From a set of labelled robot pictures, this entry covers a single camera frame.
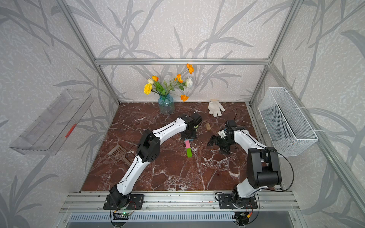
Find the brown wooden block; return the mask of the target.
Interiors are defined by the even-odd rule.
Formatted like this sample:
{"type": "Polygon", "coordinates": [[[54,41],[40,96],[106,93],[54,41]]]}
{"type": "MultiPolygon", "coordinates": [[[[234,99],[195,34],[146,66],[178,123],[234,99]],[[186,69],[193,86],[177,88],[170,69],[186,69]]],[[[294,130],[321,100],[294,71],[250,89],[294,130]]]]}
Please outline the brown wooden block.
{"type": "Polygon", "coordinates": [[[209,123],[207,123],[205,126],[206,126],[206,130],[207,130],[207,131],[211,131],[211,129],[212,129],[212,128],[211,128],[211,126],[210,126],[210,124],[209,124],[209,123]]]}

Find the pink block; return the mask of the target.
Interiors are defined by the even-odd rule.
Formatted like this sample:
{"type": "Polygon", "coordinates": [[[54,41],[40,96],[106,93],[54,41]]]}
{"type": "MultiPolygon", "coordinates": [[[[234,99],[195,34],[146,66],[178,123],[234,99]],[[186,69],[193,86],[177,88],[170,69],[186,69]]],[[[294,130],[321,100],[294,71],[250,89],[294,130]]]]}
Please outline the pink block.
{"type": "Polygon", "coordinates": [[[185,140],[185,148],[186,149],[191,148],[191,146],[190,146],[190,140],[185,140]]]}

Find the green block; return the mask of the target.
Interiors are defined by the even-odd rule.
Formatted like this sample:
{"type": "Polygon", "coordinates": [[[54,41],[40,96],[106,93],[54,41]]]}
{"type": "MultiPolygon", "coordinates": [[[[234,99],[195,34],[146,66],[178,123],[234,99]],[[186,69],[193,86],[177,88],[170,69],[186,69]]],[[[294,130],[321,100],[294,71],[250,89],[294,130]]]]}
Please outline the green block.
{"type": "Polygon", "coordinates": [[[188,158],[192,158],[192,157],[193,157],[192,149],[191,149],[191,148],[187,148],[187,149],[186,149],[186,152],[187,152],[187,157],[188,157],[188,158]]]}

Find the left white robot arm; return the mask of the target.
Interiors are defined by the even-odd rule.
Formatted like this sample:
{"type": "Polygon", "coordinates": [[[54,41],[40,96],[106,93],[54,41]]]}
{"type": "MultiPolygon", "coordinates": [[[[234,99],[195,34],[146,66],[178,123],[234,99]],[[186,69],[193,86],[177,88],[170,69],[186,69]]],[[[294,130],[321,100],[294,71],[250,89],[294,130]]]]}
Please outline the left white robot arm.
{"type": "Polygon", "coordinates": [[[144,169],[160,154],[160,146],[169,138],[180,134],[183,140],[195,139],[202,122],[198,113],[180,115],[176,120],[156,130],[145,130],[137,145],[136,156],[123,178],[109,190],[109,207],[119,209],[128,203],[128,198],[144,169]]]}

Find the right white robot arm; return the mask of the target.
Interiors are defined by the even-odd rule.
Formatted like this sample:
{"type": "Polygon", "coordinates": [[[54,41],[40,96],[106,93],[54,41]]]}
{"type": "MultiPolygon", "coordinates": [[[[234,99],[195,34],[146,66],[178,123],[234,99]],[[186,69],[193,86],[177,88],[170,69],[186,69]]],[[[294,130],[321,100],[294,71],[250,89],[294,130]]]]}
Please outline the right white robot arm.
{"type": "Polygon", "coordinates": [[[232,191],[232,203],[237,208],[246,206],[260,190],[267,190],[282,182],[279,156],[273,147],[260,143],[243,126],[234,120],[209,139],[207,146],[219,146],[223,154],[231,153],[231,146],[238,144],[247,153],[246,179],[232,191]]]}

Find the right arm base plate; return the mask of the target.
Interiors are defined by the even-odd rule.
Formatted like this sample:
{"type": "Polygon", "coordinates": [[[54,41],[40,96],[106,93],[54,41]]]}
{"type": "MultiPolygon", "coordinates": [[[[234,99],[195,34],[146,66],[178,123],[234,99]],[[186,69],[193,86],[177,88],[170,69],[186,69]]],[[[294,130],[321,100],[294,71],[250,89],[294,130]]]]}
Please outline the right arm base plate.
{"type": "Polygon", "coordinates": [[[257,209],[258,202],[256,197],[240,198],[235,197],[231,193],[217,192],[215,198],[219,203],[220,209],[257,209]]]}

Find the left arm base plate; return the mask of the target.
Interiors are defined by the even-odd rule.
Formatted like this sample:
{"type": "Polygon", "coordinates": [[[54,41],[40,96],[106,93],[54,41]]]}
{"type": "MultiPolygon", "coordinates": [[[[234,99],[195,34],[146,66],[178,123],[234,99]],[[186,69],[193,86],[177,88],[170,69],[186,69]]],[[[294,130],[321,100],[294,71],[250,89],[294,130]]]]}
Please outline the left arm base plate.
{"type": "Polygon", "coordinates": [[[140,210],[144,201],[143,194],[131,194],[127,197],[123,197],[118,203],[116,203],[112,197],[107,195],[103,210],[140,210]]]}

